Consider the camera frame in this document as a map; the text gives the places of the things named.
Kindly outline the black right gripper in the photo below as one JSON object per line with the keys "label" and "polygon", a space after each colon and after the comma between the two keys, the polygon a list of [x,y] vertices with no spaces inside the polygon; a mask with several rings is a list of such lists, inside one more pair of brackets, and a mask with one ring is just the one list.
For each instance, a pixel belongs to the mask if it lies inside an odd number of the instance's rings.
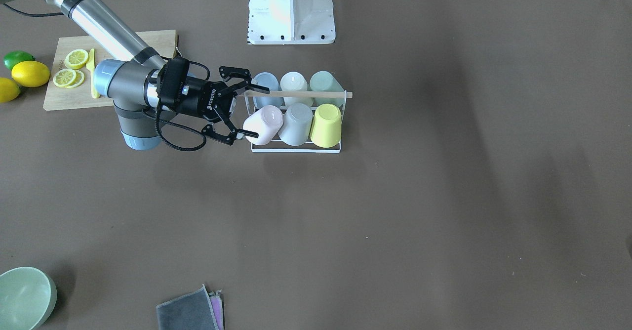
{"label": "black right gripper", "polygon": [[176,57],[158,72],[158,107],[207,121],[201,133],[206,138],[231,146],[238,139],[259,138],[252,130],[237,128],[230,120],[237,96],[247,91],[270,94],[256,85],[248,69],[219,67],[222,82],[210,82],[188,75],[191,62]]}

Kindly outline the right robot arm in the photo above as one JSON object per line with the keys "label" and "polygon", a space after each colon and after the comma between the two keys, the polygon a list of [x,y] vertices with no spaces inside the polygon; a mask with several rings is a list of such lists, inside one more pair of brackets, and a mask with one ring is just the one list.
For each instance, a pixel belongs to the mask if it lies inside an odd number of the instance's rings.
{"label": "right robot arm", "polygon": [[[7,3],[14,0],[1,0]],[[111,98],[127,145],[145,151],[169,141],[162,127],[178,114],[205,119],[199,130],[208,138],[232,145],[259,134],[235,127],[230,117],[237,96],[269,89],[253,84],[247,69],[222,66],[221,80],[190,76],[192,61],[181,56],[164,58],[133,32],[101,0],[44,0],[80,26],[112,55],[95,67],[93,86]]]}

